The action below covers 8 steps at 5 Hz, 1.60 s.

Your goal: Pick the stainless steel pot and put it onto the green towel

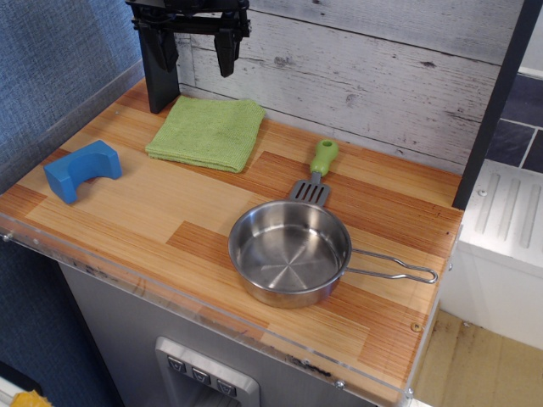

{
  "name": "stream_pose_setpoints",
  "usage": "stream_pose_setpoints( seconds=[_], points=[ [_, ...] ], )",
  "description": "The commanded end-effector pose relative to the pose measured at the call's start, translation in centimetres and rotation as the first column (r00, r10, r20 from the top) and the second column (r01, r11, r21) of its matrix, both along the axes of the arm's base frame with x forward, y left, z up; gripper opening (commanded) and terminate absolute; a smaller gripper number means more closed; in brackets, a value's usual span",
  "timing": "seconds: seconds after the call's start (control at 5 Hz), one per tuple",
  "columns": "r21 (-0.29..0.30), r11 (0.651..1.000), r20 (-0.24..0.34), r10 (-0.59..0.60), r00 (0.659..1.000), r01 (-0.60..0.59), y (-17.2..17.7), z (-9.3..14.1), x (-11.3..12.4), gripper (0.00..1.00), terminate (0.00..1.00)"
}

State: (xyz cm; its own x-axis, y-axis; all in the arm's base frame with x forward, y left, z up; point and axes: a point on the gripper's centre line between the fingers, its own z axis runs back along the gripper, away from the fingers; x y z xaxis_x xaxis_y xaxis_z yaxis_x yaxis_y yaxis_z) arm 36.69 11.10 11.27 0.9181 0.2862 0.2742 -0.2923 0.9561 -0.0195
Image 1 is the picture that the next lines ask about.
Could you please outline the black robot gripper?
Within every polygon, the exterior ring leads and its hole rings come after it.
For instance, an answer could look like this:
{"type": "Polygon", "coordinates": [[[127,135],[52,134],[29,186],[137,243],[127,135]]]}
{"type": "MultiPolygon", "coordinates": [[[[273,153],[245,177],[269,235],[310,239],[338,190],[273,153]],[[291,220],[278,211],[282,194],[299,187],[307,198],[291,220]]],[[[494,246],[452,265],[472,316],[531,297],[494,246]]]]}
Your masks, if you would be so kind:
{"type": "Polygon", "coordinates": [[[174,70],[178,59],[173,33],[215,35],[222,77],[230,76],[238,59],[241,37],[249,37],[249,1],[126,1],[137,30],[157,32],[158,62],[174,70]]]}

